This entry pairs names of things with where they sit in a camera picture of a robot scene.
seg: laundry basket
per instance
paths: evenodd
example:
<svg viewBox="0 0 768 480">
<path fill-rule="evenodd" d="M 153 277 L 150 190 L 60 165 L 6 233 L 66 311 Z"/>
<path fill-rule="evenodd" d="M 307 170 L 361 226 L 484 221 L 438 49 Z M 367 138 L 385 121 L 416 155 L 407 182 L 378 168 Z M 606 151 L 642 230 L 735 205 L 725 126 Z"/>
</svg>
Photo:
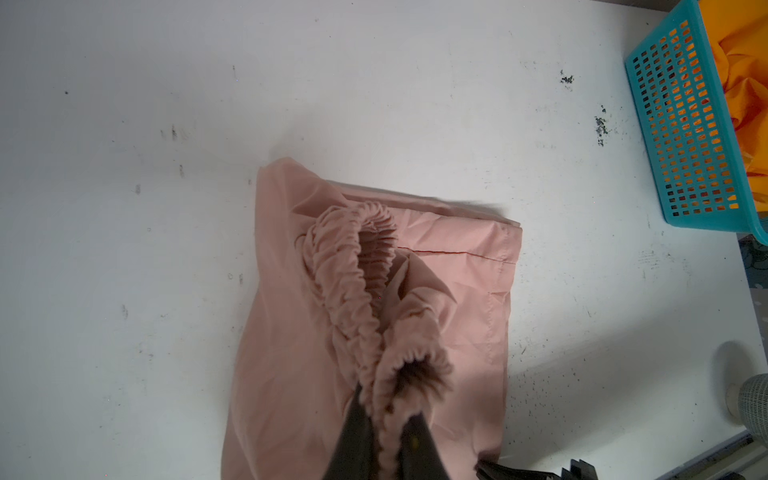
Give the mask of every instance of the laundry basket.
<svg viewBox="0 0 768 480">
<path fill-rule="evenodd" d="M 768 245 L 697 0 L 682 0 L 624 64 L 667 222 Z"/>
</svg>

